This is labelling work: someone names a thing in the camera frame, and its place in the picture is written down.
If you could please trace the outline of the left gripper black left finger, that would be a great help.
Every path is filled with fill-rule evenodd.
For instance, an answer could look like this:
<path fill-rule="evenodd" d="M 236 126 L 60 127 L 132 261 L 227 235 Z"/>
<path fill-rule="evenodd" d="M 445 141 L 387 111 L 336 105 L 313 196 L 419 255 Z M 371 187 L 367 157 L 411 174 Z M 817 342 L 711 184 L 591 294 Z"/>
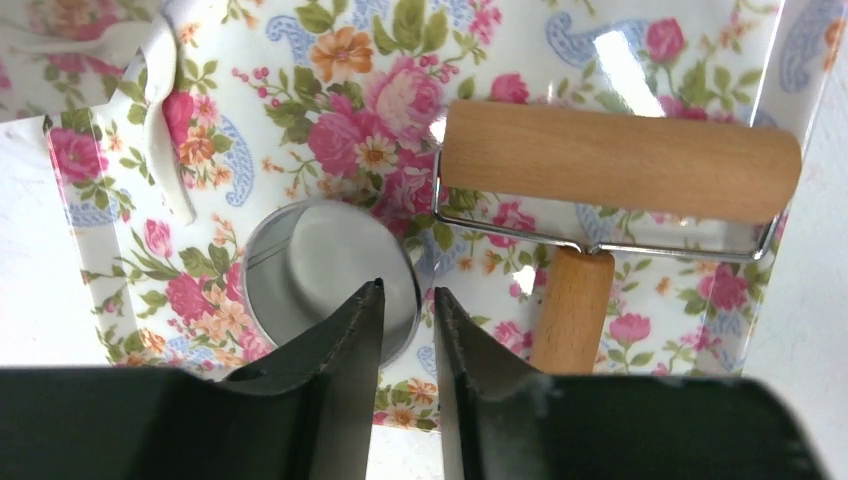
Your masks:
<path fill-rule="evenodd" d="M 3 368 L 5 479 L 362 479 L 385 294 L 220 381 L 172 367 Z"/>

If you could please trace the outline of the white dough piece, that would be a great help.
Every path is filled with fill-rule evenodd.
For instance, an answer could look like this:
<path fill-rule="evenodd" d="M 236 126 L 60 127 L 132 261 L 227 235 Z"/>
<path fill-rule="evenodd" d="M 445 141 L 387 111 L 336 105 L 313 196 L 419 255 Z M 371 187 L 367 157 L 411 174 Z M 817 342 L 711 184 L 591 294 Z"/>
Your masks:
<path fill-rule="evenodd" d="M 289 270 L 306 306 L 323 317 L 380 279 L 387 348 L 408 342 L 419 302 L 415 271 L 394 235 L 369 213 L 335 201 L 308 206 L 292 233 Z"/>

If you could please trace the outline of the floral pattern tray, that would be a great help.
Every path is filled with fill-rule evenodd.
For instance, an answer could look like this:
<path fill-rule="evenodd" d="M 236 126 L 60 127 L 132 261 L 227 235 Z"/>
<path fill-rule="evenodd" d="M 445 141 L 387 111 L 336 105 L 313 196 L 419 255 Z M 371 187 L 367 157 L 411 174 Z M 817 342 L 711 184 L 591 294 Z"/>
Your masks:
<path fill-rule="evenodd" d="M 385 221 L 425 283 L 526 356 L 551 248 L 429 213 L 455 99 L 778 127 L 803 135 L 843 1 L 173 1 L 164 102 L 196 211 L 160 202 L 145 101 L 116 93 L 45 133 L 108 362 L 220 376 L 269 349 L 242 296 L 268 213 L 340 197 Z"/>

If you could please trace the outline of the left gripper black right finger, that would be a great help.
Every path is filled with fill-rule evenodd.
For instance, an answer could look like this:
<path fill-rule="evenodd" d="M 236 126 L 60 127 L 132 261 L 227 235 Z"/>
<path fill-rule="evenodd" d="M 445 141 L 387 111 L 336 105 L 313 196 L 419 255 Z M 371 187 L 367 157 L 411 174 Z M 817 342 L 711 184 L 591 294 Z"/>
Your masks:
<path fill-rule="evenodd" d="M 822 479 L 804 431 L 739 377 L 545 374 L 434 292 L 448 479 Z"/>

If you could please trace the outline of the metal spatula wooden handle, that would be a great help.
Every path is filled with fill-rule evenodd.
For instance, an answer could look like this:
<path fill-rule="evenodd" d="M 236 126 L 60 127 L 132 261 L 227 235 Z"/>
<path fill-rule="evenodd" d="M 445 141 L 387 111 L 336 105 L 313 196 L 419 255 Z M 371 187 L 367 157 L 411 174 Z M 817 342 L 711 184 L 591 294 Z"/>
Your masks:
<path fill-rule="evenodd" d="M 1 124 L 145 101 L 143 65 L 164 29 L 163 1 L 4 1 Z"/>

